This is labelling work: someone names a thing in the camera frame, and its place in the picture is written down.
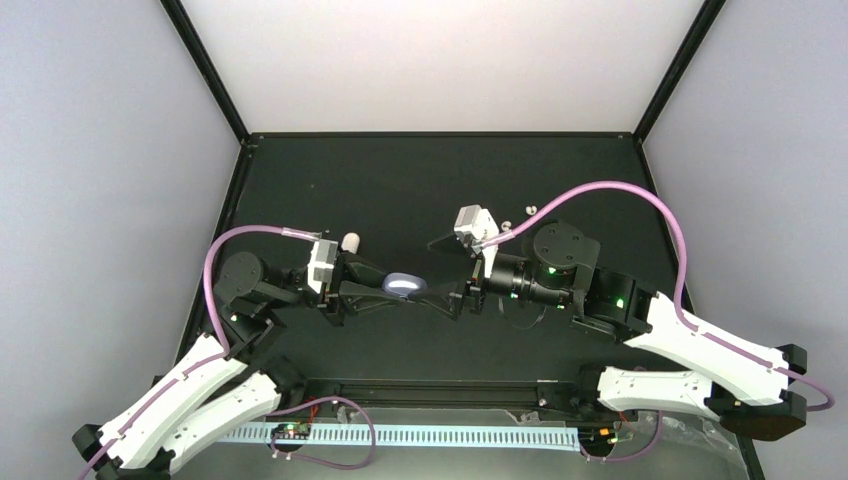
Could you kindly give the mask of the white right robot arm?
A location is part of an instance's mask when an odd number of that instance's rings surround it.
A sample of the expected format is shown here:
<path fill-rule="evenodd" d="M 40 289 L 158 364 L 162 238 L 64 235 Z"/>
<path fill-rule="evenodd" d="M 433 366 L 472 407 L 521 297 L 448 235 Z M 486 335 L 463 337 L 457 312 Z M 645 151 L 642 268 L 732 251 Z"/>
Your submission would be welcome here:
<path fill-rule="evenodd" d="M 569 392 L 572 410 L 655 410 L 697 415 L 754 440 L 775 441 L 802 428 L 806 399 L 790 390 L 806 370 L 797 345 L 761 347 L 678 312 L 672 299 L 637 279 L 601 268 L 600 245 L 576 227 L 548 220 L 523 240 L 520 255 L 470 256 L 466 278 L 418 287 L 410 300 L 448 318 L 478 312 L 489 296 L 567 313 L 595 339 L 644 350 L 677 364 L 674 371 L 585 366 Z"/>

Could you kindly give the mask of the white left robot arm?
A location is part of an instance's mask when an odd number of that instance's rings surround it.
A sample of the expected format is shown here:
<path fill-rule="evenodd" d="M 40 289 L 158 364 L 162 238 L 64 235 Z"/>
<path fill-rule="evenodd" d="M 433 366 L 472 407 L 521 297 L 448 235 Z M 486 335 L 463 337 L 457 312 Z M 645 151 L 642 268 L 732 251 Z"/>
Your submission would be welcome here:
<path fill-rule="evenodd" d="M 280 270 L 258 256 L 227 258 L 205 287 L 213 334 L 203 333 L 132 406 L 102 424 L 85 424 L 72 442 L 85 478 L 169 479 L 225 434 L 277 411 L 317 406 L 305 377 L 281 351 L 285 307 L 315 308 L 335 324 L 394 307 L 408 296 L 395 275 L 335 243 L 319 241 L 303 268 Z"/>

